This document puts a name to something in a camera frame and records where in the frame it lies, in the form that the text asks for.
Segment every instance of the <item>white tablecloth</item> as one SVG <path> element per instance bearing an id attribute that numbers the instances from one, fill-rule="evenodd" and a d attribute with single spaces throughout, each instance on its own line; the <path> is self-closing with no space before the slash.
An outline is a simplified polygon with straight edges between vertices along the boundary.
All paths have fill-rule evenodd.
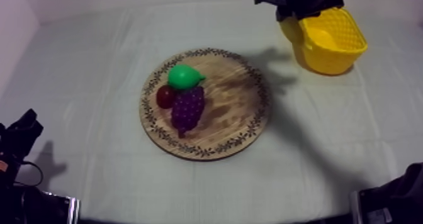
<path id="1" fill-rule="evenodd" d="M 10 124 L 45 127 L 28 160 L 41 185 L 82 199 L 82 215 L 124 223 L 286 223 L 347 211 L 423 158 L 423 31 L 352 13 L 369 43 L 339 77 L 295 62 L 274 7 L 185 3 L 118 9 L 41 27 L 0 99 Z M 157 148 L 138 117 L 141 88 L 171 55 L 222 48 L 260 68 L 275 95 L 268 128 L 216 162 Z M 23 169 L 22 181 L 37 179 Z"/>

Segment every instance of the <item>plastic fruit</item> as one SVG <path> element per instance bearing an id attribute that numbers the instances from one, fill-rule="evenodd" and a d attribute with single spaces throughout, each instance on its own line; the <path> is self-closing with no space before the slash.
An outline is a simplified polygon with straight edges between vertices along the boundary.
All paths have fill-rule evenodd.
<path id="1" fill-rule="evenodd" d="M 171 108 L 176 99 L 176 94 L 176 90 L 171 86 L 165 85 L 160 87 L 155 95 L 157 105 L 163 109 Z"/>
<path id="2" fill-rule="evenodd" d="M 188 65 L 175 65 L 169 72 L 168 81 L 173 88 L 185 90 L 197 86 L 205 78 L 198 70 Z"/>
<path id="3" fill-rule="evenodd" d="M 172 106 L 172 125 L 178 130 L 179 138 L 184 138 L 185 132 L 197 126 L 204 107 L 202 87 L 194 87 L 176 97 Z"/>

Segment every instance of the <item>red apple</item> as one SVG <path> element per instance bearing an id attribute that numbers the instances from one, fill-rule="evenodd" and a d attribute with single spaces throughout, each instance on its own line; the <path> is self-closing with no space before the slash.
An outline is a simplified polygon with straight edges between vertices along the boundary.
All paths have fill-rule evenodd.
<path id="1" fill-rule="evenodd" d="M 168 85 L 159 88 L 156 94 L 157 105 L 163 109 L 169 109 L 172 107 L 173 102 L 176 99 L 176 90 Z"/>

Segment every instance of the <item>purple grapes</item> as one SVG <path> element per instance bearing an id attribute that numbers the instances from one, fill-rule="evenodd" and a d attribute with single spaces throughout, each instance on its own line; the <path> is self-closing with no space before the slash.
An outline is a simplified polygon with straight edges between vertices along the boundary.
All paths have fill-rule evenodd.
<path id="1" fill-rule="evenodd" d="M 197 126 L 204 107 L 203 87 L 194 87 L 176 96 L 172 106 L 172 125 L 178 130 L 180 138 Z"/>

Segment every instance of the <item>cable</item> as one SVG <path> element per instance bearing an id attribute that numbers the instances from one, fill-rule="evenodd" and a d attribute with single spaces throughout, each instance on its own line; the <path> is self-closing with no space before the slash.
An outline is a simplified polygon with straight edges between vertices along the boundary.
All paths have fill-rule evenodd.
<path id="1" fill-rule="evenodd" d="M 44 174 L 43 174 L 43 171 L 41 171 L 41 168 L 39 166 L 37 166 L 33 162 L 28 162 L 28 161 L 23 161 L 21 165 L 32 165 L 33 167 L 35 167 L 40 172 L 40 181 L 36 184 L 24 184 L 24 183 L 21 183 L 19 181 L 15 181 L 14 182 L 15 184 L 19 184 L 21 186 L 26 186 L 26 187 L 35 187 L 35 186 L 39 186 L 43 182 Z"/>

